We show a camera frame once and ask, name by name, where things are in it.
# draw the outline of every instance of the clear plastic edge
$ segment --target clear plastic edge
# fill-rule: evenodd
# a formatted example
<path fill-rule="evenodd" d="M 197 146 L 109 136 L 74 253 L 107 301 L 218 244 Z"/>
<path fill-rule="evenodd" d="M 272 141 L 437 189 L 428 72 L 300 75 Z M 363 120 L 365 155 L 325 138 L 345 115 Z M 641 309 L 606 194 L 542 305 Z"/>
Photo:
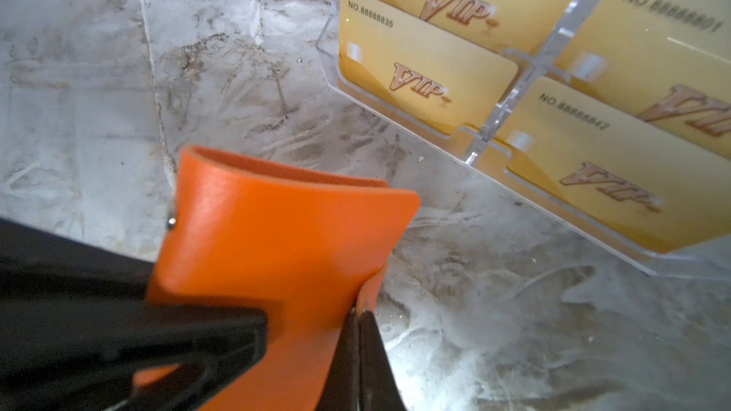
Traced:
<path fill-rule="evenodd" d="M 503 51 L 505 55 L 524 59 L 530 65 L 518 75 L 511 90 L 502 101 L 494 106 L 489 118 L 478 132 L 460 127 L 452 135 L 445 135 L 347 81 L 340 73 L 337 51 L 328 51 L 323 47 L 323 41 L 328 31 L 335 32 L 332 27 L 339 20 L 339 0 L 331 0 L 332 16 L 325 23 L 315 46 L 322 62 L 324 77 L 332 90 L 397 125 L 409 134 L 421 138 L 434 149 L 442 151 L 462 165 L 478 171 L 500 186 L 523 197 L 540 211 L 551 215 L 646 274 L 657 277 L 731 281 L 731 269 L 719 266 L 704 256 L 704 250 L 716 250 L 721 254 L 726 249 L 723 245 L 731 244 L 731 235 L 667 254 L 646 250 L 575 207 L 507 170 L 507 163 L 512 158 L 512 153 L 492 140 L 535 80 L 545 76 L 548 72 L 553 72 L 563 78 L 566 83 L 570 81 L 568 73 L 553 67 L 553 60 L 598 2 L 599 0 L 572 0 L 537 56 L 532 57 L 513 49 Z M 714 247 L 714 244 L 721 245 L 721 247 Z"/>

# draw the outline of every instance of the black object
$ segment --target black object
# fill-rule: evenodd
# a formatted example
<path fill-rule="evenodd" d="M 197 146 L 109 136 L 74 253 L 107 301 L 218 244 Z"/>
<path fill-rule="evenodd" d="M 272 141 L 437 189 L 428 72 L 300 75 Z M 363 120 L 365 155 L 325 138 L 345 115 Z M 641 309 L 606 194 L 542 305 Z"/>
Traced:
<path fill-rule="evenodd" d="M 316 411 L 406 411 L 372 312 L 346 316 Z"/>
<path fill-rule="evenodd" d="M 0 220 L 0 409 L 196 409 L 262 359 L 263 311 L 145 305 L 150 272 Z"/>

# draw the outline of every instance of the orange leather wallet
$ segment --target orange leather wallet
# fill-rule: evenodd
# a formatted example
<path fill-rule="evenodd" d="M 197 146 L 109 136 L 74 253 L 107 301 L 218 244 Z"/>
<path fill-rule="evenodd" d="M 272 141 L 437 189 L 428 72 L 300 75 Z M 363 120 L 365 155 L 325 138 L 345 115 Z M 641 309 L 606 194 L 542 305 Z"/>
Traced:
<path fill-rule="evenodd" d="M 375 305 L 419 196 L 379 179 L 188 147 L 176 203 L 146 300 L 269 317 L 265 357 L 204 408 L 314 409 L 345 316 L 356 299 L 359 309 Z"/>

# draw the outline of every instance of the marble surface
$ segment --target marble surface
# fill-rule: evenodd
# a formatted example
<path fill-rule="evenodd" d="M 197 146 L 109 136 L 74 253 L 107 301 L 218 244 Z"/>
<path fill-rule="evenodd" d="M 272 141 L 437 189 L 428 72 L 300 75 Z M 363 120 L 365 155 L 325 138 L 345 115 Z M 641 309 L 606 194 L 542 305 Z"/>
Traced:
<path fill-rule="evenodd" d="M 727 285 L 646 277 L 329 92 L 328 13 L 0 0 L 0 216 L 153 260 L 187 144 L 386 178 L 423 203 L 377 307 L 409 409 L 727 408 Z"/>

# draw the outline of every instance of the vip logo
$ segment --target vip logo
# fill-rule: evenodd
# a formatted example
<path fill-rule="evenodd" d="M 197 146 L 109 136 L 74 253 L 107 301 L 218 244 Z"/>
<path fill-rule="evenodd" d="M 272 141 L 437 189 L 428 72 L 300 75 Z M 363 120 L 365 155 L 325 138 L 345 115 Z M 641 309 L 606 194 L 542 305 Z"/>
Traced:
<path fill-rule="evenodd" d="M 428 21 L 452 3 L 456 4 L 447 13 L 447 18 L 465 25 L 469 24 L 473 18 L 484 19 L 489 28 L 500 25 L 495 19 L 489 18 L 490 14 L 494 13 L 494 7 L 481 0 L 426 0 L 419 17 Z"/>
<path fill-rule="evenodd" d="M 441 84 L 427 78 L 421 73 L 411 70 L 403 64 L 397 62 L 394 66 L 396 67 L 396 72 L 393 74 L 393 79 L 391 80 L 390 87 L 392 91 L 406 86 L 413 81 L 415 81 L 415 83 L 412 85 L 411 89 L 419 96 L 424 96 L 426 98 L 429 98 L 432 94 L 435 96 L 441 96 L 447 91 Z"/>
<path fill-rule="evenodd" d="M 713 112 L 713 114 L 686 121 L 686 124 L 713 137 L 720 137 L 731 132 L 731 104 L 708 97 L 703 92 L 684 84 L 673 86 L 670 89 L 670 95 L 637 114 L 637 117 L 649 123 L 700 112 Z"/>
<path fill-rule="evenodd" d="M 646 190 L 616 175 L 612 175 L 607 170 L 591 162 L 583 162 L 581 169 L 563 178 L 561 184 L 565 186 L 603 185 L 602 187 L 597 187 L 597 190 L 617 202 L 624 202 L 626 200 L 634 201 L 644 205 L 645 208 L 652 212 L 660 213 L 662 199 L 655 197 Z"/>

